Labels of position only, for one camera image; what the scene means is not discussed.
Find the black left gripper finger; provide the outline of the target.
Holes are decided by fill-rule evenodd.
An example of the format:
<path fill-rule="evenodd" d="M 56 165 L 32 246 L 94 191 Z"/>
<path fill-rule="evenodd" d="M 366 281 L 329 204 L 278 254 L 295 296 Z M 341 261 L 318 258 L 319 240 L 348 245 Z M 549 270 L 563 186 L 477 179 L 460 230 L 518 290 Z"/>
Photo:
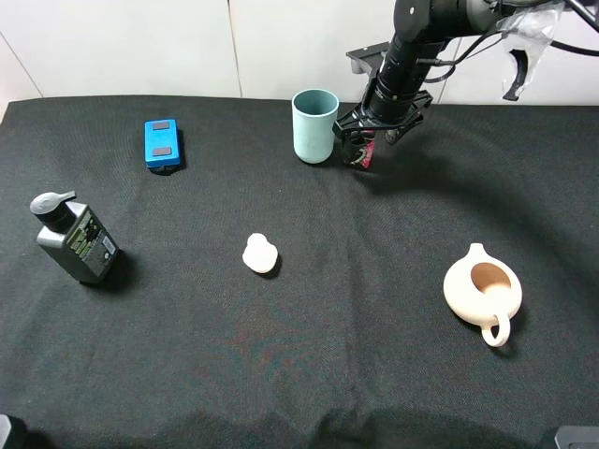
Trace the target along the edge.
<path fill-rule="evenodd" d="M 389 129 L 385 132 L 385 141 L 387 145 L 394 146 L 405 134 L 407 134 L 415 125 L 413 123 L 400 126 L 395 129 Z"/>

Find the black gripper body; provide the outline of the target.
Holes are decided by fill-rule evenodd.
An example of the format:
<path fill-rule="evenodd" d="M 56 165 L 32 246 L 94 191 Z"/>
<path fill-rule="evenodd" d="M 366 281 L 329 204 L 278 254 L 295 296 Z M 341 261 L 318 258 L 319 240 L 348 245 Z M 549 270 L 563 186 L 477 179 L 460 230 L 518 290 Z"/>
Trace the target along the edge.
<path fill-rule="evenodd" d="M 344 116 L 338 118 L 332 130 L 334 134 L 351 134 L 397 129 L 418 122 L 421 110 L 432 102 L 426 91 L 394 91 L 383 80 L 382 70 L 371 77 L 361 101 Z"/>

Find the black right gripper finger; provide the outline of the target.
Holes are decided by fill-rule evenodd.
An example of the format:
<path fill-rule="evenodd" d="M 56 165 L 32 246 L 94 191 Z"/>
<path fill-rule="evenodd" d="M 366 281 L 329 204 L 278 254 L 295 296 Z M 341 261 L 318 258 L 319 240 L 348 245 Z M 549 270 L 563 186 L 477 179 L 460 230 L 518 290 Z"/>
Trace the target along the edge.
<path fill-rule="evenodd" d="M 341 139 L 344 162 L 359 162 L 366 152 L 366 138 L 360 131 L 351 132 Z"/>

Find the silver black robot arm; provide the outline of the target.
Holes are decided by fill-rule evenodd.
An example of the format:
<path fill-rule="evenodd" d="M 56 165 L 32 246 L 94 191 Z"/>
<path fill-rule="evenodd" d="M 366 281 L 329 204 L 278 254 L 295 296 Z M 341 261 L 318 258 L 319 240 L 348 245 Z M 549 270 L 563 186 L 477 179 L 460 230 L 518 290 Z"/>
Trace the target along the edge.
<path fill-rule="evenodd" d="M 555 40 L 553 28 L 563 11 L 575 12 L 592 29 L 598 27 L 595 1 L 398 1 L 394 35 L 388 42 L 348 52 L 356 74 L 369 78 L 360 102 L 333 125 L 346 165 L 369 167 L 374 140 L 384 133 L 394 145 L 423 120 L 432 102 L 423 84 L 428 74 L 444 67 L 453 74 L 458 64 L 492 36 L 507 40 L 515 77 L 503 95 L 516 102 L 533 77 L 546 47 L 595 57 L 596 50 Z"/>

